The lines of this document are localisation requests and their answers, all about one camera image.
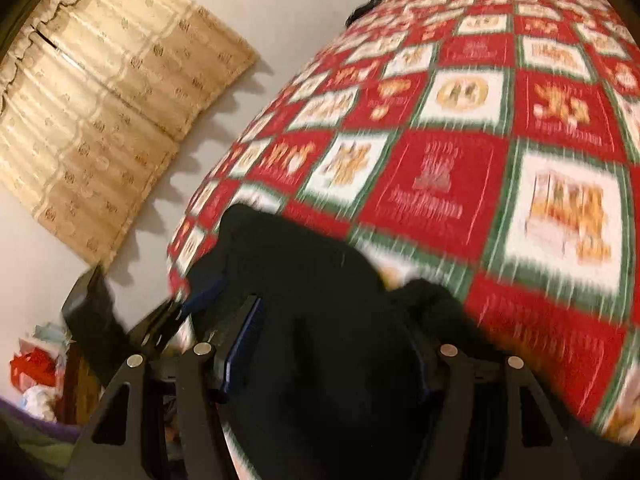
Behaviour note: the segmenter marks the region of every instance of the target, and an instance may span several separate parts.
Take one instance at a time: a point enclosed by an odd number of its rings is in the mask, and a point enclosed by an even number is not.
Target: wall
[[[254,70],[208,110],[144,206],[109,278],[116,309],[132,325],[167,294],[165,250],[191,194],[230,142],[316,51],[368,0],[196,0],[244,36],[262,56]],[[17,337],[56,319],[86,265],[0,188],[0,369]],[[0,395],[17,394],[8,373]]]

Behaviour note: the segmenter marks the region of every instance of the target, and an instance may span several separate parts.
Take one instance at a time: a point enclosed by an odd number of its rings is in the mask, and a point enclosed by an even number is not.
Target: silver bolt
[[[142,355],[133,354],[127,359],[127,366],[129,368],[138,368],[143,362],[145,362],[145,358]]]
[[[522,370],[524,368],[524,361],[515,355],[509,357],[507,363],[511,368],[515,368],[516,370]]]
[[[198,343],[193,347],[193,351],[196,355],[206,355],[211,352],[211,345],[209,343]]]
[[[458,349],[453,345],[442,345],[440,353],[446,357],[455,357],[458,355]]]

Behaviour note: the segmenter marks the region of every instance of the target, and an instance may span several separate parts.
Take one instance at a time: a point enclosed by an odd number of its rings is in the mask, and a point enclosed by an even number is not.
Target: red checkered bedsheet
[[[385,0],[194,195],[170,284],[235,202],[440,282],[613,439],[640,428],[640,50],[606,0]]]

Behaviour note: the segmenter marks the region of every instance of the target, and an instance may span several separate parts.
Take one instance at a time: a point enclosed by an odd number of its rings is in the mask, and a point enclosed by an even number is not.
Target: pile of clutter
[[[18,338],[20,353],[10,362],[11,384],[22,393],[20,407],[30,415],[56,422],[56,404],[63,396],[66,354],[70,340],[54,324],[36,326]]]

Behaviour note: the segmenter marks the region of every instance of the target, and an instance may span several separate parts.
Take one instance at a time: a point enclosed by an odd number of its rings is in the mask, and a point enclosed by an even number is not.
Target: curtain
[[[0,62],[0,182],[108,267],[198,114],[256,60],[191,0],[42,0]]]

